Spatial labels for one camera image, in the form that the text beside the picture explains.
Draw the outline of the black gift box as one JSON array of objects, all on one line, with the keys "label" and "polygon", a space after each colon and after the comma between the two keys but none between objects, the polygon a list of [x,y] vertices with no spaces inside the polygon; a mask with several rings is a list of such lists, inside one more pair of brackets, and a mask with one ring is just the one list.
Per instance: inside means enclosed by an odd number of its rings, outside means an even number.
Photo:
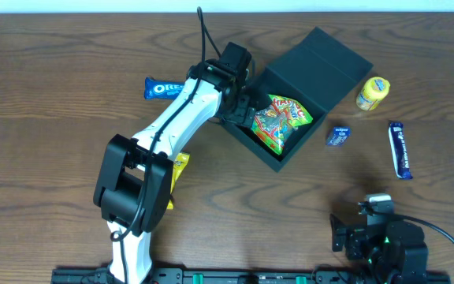
[{"label": "black gift box", "polygon": [[270,150],[250,129],[226,122],[222,127],[279,172],[320,127],[327,114],[372,70],[373,64],[346,45],[314,28],[299,44],[274,59],[247,86],[256,110],[269,106],[268,95],[295,99],[313,118],[290,135],[283,152]]}]

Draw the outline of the green Haribo gummy candy bag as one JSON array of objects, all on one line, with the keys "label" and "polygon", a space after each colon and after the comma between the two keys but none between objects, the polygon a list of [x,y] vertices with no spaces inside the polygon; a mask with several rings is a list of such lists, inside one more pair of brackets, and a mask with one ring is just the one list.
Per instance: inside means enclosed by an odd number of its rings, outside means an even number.
[{"label": "green Haribo gummy candy bag", "polygon": [[271,103],[255,113],[252,132],[276,155],[280,155],[287,139],[313,117],[297,100],[269,94]]}]

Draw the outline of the yellow snack nut bag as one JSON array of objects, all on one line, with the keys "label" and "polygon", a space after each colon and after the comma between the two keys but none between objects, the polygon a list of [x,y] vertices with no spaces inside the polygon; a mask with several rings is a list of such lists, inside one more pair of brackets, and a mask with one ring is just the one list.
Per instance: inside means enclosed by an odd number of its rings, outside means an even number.
[{"label": "yellow snack nut bag", "polygon": [[190,154],[186,152],[180,152],[173,164],[173,177],[171,181],[171,188],[170,188],[170,193],[173,193],[173,190],[175,189],[177,180],[183,173],[185,167],[188,165],[188,162],[190,160]]}]

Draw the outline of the blue Oreo cookie pack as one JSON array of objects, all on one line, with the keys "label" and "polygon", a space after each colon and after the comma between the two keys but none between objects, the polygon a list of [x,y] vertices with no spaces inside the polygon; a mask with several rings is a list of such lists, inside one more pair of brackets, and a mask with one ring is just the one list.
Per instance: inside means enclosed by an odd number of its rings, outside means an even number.
[{"label": "blue Oreo cookie pack", "polygon": [[171,99],[174,100],[184,88],[184,83],[168,82],[155,80],[151,77],[145,79],[143,97],[151,99]]}]

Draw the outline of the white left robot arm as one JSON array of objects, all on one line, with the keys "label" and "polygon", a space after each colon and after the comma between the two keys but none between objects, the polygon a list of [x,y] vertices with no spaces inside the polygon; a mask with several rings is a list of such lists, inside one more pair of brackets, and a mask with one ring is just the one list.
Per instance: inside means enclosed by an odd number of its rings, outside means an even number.
[{"label": "white left robot arm", "polygon": [[250,128],[255,109],[244,94],[251,54],[235,43],[192,66],[178,97],[148,127],[106,146],[93,202],[110,229],[109,283],[143,283],[152,269],[151,232],[166,212],[173,164],[210,118]]}]

